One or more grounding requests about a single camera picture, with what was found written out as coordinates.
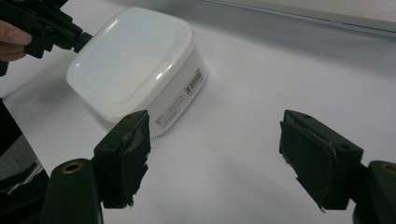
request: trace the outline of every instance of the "white plastic container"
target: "white plastic container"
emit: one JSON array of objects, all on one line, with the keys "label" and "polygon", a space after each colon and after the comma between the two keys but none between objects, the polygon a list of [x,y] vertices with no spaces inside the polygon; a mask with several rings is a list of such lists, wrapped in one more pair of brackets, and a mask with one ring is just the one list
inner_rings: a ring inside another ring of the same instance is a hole
[{"label": "white plastic container", "polygon": [[132,7],[82,49],[68,84],[110,122],[147,109],[150,135],[164,133],[206,80],[194,34],[183,20]]}]

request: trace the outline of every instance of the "product label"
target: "product label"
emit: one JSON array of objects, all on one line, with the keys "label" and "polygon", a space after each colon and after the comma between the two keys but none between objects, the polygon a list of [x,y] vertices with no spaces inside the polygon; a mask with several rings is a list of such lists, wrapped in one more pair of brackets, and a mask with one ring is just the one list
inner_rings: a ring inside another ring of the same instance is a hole
[{"label": "product label", "polygon": [[187,84],[187,86],[180,92],[176,100],[169,105],[169,107],[155,120],[155,122],[162,128],[166,127],[168,123],[175,117],[175,115],[184,107],[189,98],[194,94],[195,90],[201,85],[204,77],[201,70],[198,68],[195,71],[194,77]]}]

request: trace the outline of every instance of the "white lid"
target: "white lid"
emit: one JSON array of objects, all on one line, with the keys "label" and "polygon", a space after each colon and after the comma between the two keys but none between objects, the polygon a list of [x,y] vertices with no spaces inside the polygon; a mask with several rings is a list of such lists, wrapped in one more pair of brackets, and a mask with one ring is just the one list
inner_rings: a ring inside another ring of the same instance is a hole
[{"label": "white lid", "polygon": [[194,47],[190,26],[132,7],[111,19],[82,49],[67,82],[105,119],[146,109]]}]

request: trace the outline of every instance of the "human hand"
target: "human hand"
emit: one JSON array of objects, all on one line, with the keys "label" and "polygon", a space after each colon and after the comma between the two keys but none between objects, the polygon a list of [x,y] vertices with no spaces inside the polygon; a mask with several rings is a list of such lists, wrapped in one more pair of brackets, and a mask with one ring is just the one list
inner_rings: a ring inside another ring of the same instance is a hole
[{"label": "human hand", "polygon": [[0,21],[0,61],[12,62],[23,58],[25,45],[32,41],[32,37],[21,29]]}]

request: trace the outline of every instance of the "white table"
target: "white table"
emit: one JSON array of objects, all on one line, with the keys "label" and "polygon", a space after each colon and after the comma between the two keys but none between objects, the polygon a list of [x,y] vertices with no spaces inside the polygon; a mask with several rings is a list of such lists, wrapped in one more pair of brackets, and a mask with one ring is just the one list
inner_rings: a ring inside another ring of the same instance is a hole
[{"label": "white table", "polygon": [[[171,129],[151,141],[131,209],[105,223],[352,223],[322,214],[278,153],[285,109],[319,119],[365,149],[362,163],[396,162],[394,39],[202,1],[70,1],[64,12],[94,34],[127,7],[188,21],[209,79]],[[72,51],[11,63],[0,96],[45,169],[90,159],[114,126],[65,83]]]}]

